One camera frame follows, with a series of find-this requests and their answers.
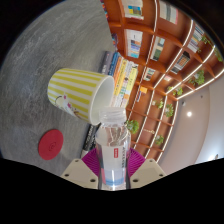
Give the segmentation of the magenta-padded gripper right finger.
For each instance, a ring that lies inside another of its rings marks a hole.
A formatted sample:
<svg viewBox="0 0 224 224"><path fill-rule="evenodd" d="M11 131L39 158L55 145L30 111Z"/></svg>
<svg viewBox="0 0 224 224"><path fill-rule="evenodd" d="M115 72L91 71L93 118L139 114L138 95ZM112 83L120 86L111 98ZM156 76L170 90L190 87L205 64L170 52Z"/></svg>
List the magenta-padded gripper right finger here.
<svg viewBox="0 0 224 224"><path fill-rule="evenodd" d="M141 188L166 174L154 159L145 159L134 149L129 151L129 183L131 189Z"/></svg>

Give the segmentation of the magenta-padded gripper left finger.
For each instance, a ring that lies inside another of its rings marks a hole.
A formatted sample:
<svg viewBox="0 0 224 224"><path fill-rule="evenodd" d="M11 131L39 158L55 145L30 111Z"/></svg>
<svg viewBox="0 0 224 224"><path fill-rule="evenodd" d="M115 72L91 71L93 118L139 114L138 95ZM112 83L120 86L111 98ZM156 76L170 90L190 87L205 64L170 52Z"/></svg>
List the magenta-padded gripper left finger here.
<svg viewBox="0 0 224 224"><path fill-rule="evenodd" d="M96 149L89 151L82 159L74 159L61 177L84 188L97 189L100 164Z"/></svg>

